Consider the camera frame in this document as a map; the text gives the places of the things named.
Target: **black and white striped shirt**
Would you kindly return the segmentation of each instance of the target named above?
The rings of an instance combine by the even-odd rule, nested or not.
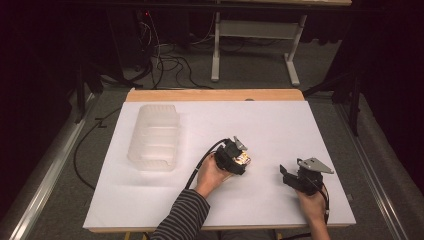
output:
[[[200,194],[184,189],[172,205],[169,215],[159,224],[152,240],[192,240],[209,213],[209,204]]]

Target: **table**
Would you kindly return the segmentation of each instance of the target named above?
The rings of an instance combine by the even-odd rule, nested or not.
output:
[[[252,3],[277,3],[277,4],[304,4],[316,6],[350,6],[351,0],[230,0],[231,2],[252,2]],[[269,39],[288,39],[292,40],[292,47],[289,53],[284,53],[284,61],[289,73],[290,81],[294,87],[300,85],[293,58],[305,27],[307,15],[301,15],[297,23],[273,23],[258,21],[235,21],[221,20],[220,12],[215,13],[215,44],[212,57],[212,76],[213,82],[219,81],[219,39],[221,36],[231,37],[256,37]]]
[[[138,109],[152,102],[172,103],[180,114],[178,163],[170,173],[139,172],[126,159]],[[184,188],[199,158],[213,143],[232,134],[249,148],[252,164],[243,176],[230,178],[208,198],[212,208],[205,230],[305,226],[296,194],[282,183],[278,164],[295,173],[296,158],[306,159],[311,155],[336,171],[334,175],[324,176],[332,202],[329,226],[355,224],[337,169],[300,91],[166,90],[128,94],[84,228],[93,232],[154,231]]]

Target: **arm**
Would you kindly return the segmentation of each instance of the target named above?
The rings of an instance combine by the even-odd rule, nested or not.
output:
[[[312,239],[330,239],[330,235],[327,231],[327,224],[324,220],[325,201],[322,195],[319,192],[312,196],[308,196],[299,191],[296,191],[296,193],[300,200],[300,208],[305,214],[306,221],[311,229]]]
[[[169,215],[159,224],[152,240],[194,239],[206,220],[209,204],[206,198],[230,175],[216,166],[213,154],[202,163],[194,189],[183,190],[172,205]]]

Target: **white table surface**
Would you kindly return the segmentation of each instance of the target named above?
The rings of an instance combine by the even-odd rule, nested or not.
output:
[[[171,172],[140,172],[127,158],[143,104],[173,104],[180,115],[177,166]],[[209,196],[205,229],[305,225],[297,196],[283,183],[279,165],[296,174],[296,159],[310,157],[335,171],[323,174],[330,193],[329,226],[356,223],[308,102],[126,102],[83,227],[94,232],[156,228],[205,152],[233,136],[249,148],[252,162],[244,175],[231,177]]]

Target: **plastic tub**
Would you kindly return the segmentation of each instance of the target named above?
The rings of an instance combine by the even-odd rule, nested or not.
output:
[[[141,171],[171,171],[179,136],[174,105],[144,105],[134,127],[128,158]]]

